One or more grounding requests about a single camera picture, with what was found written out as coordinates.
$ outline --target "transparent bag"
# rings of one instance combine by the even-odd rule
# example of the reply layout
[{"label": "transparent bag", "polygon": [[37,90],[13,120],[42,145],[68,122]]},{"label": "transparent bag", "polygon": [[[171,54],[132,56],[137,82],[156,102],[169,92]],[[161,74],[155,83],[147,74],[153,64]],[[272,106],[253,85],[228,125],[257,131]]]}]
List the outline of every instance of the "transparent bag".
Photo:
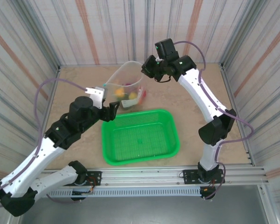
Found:
[{"label": "transparent bag", "polygon": [[104,84],[112,100],[119,101],[123,109],[141,105],[146,97],[142,64],[135,61],[124,63]]}]

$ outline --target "green basket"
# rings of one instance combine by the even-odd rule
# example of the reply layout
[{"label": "green basket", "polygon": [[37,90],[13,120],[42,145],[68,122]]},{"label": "green basket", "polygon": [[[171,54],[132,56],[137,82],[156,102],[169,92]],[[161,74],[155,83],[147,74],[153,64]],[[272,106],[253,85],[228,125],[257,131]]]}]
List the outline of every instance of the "green basket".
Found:
[{"label": "green basket", "polygon": [[157,160],[176,155],[180,142],[166,110],[120,114],[102,124],[103,156],[110,165]]}]

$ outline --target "yellow fruit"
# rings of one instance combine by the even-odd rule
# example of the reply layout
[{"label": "yellow fruit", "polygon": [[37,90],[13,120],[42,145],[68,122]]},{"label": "yellow fruit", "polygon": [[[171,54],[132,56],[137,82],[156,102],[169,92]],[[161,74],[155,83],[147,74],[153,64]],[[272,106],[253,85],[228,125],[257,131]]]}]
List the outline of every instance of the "yellow fruit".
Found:
[{"label": "yellow fruit", "polygon": [[136,99],[137,98],[137,94],[135,92],[131,92],[129,95],[129,99]]},{"label": "yellow fruit", "polygon": [[125,89],[123,87],[117,89],[115,91],[115,95],[118,97],[118,98],[123,98],[125,96]]}]

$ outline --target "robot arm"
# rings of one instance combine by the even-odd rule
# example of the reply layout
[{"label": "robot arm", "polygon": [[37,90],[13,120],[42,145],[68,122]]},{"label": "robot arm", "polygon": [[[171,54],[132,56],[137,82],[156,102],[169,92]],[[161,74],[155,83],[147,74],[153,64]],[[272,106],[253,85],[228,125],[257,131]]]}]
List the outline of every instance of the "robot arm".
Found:
[{"label": "robot arm", "polygon": [[[53,189],[70,183],[82,184],[86,180],[87,169],[78,161],[70,162],[65,168],[49,176],[36,179],[51,161],[79,140],[82,133],[98,120],[108,122],[115,119],[119,102],[104,107],[104,88],[86,89],[90,96],[76,98],[70,104],[69,112],[52,124],[42,139],[39,153],[36,154],[35,149],[12,173],[0,180],[0,186],[8,183],[0,190],[0,202],[12,215],[24,214],[39,198]],[[13,182],[9,182],[33,157],[35,160],[29,168]]]},{"label": "robot arm", "polygon": [[234,123],[234,119],[221,113],[205,95],[200,85],[203,85],[212,100],[226,112],[236,116],[233,109],[226,107],[210,91],[203,79],[198,81],[199,70],[189,56],[178,56],[171,39],[166,39],[155,44],[158,58],[151,55],[142,65],[142,72],[149,78],[161,82],[165,74],[179,82],[192,96],[199,106],[207,124],[199,129],[199,136],[204,142],[203,156],[198,163],[198,173],[201,182],[209,182],[218,172],[217,164],[218,145],[224,141]]}]

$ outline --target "striped wall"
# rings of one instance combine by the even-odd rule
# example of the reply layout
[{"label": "striped wall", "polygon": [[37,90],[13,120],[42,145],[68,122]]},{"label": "striped wall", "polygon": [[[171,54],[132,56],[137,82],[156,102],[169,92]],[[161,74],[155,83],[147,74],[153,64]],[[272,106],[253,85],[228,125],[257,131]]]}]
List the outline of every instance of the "striped wall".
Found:
[{"label": "striped wall", "polygon": [[280,211],[280,0],[264,1],[224,64],[239,115],[255,128],[249,141],[254,162],[265,167]]},{"label": "striped wall", "polygon": [[[144,62],[154,43],[193,41],[219,62],[251,0],[24,0],[62,65]],[[201,56],[190,46],[179,52]]]},{"label": "striped wall", "polygon": [[[0,178],[17,167],[35,147],[33,100],[39,84],[54,77],[48,62],[12,1],[0,1]],[[52,85],[40,93],[43,117]]]}]

